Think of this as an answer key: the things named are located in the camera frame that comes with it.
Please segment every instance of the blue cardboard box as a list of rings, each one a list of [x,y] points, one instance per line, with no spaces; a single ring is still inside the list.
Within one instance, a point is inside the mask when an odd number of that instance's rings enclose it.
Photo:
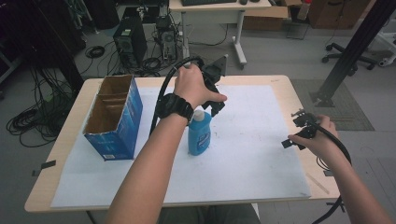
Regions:
[[[105,161],[131,160],[142,110],[133,76],[105,77],[83,134]]]

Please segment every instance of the hand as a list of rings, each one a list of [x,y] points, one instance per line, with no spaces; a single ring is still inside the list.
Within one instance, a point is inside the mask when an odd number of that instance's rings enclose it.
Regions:
[[[184,66],[178,69],[178,77],[175,80],[174,94],[184,98],[193,109],[198,105],[203,105],[206,101],[223,102],[227,96],[210,91],[204,83],[201,70],[195,64],[189,68]]]
[[[338,132],[335,130],[335,124],[330,121],[330,118],[324,115],[319,115],[318,119],[321,119],[320,126],[335,137],[338,138]],[[297,135],[289,135],[288,138],[300,145],[303,145],[312,151],[316,156],[323,159],[328,165],[336,162],[336,158],[344,157],[338,146],[324,133],[317,131],[317,134],[312,139],[302,138]]]

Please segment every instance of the forearm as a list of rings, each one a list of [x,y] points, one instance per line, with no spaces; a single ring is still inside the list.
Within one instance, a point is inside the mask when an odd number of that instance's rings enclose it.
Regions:
[[[122,182],[107,223],[157,221],[186,124],[187,120],[176,114],[159,122]]]
[[[374,195],[341,155],[331,165],[351,223],[393,223]]]

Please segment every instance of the wooden table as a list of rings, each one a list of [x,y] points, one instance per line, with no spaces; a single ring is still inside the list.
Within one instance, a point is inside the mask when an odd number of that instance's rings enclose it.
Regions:
[[[163,78],[143,77],[137,78],[136,82],[139,87],[159,87],[163,83]],[[85,81],[47,159],[47,161],[56,160],[56,165],[41,171],[25,204],[26,211],[67,211],[67,209],[53,209],[50,207],[50,204],[58,187],[64,163],[76,141],[78,131],[81,129],[83,120],[90,109],[94,95],[101,83],[101,78]],[[225,85],[270,85],[273,88],[290,133],[297,133],[300,131],[294,126],[290,114],[302,108],[302,105],[294,88],[291,86],[290,80],[286,76],[229,76],[222,77],[219,83]],[[307,149],[303,151],[298,150],[298,156],[301,160],[307,183],[311,189],[312,196],[309,200],[337,198],[339,196],[339,190],[334,179],[323,174],[322,169],[316,164],[316,157]],[[83,210],[94,209],[104,208],[89,207]]]
[[[181,0],[170,0],[169,9],[172,12],[181,12],[183,58],[190,57],[189,40],[186,35],[187,24],[237,23],[236,36],[233,36],[233,45],[235,46],[241,68],[243,69],[248,63],[240,43],[245,10],[260,9],[270,6],[271,4],[267,0],[261,0],[257,3],[248,1],[244,6],[241,5],[238,0],[234,3],[183,7],[181,5]]]

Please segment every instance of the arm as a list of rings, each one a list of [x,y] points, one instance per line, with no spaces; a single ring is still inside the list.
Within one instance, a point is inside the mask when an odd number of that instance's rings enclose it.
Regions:
[[[174,93],[196,108],[226,96],[209,91],[199,68],[181,67]],[[161,119],[136,157],[108,210],[106,223],[156,223],[163,206],[173,161],[187,120],[177,114]]]
[[[338,137],[335,125],[329,117],[318,118],[321,119],[320,126]],[[296,135],[290,135],[289,139],[309,148],[332,170],[351,223],[393,223],[374,195],[361,182],[341,150],[326,135],[317,132],[313,139]]]

